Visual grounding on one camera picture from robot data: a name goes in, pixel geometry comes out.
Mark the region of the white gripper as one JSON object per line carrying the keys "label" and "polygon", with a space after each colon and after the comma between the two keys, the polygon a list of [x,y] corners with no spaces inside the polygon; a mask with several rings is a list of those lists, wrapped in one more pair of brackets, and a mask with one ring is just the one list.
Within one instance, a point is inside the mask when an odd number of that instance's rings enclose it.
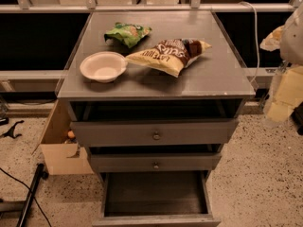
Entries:
{"label": "white gripper", "polygon": [[275,74],[264,106],[267,119],[284,122],[303,102],[303,4],[284,26],[277,27],[263,39],[259,47],[270,52],[280,48],[281,58],[294,64]]}

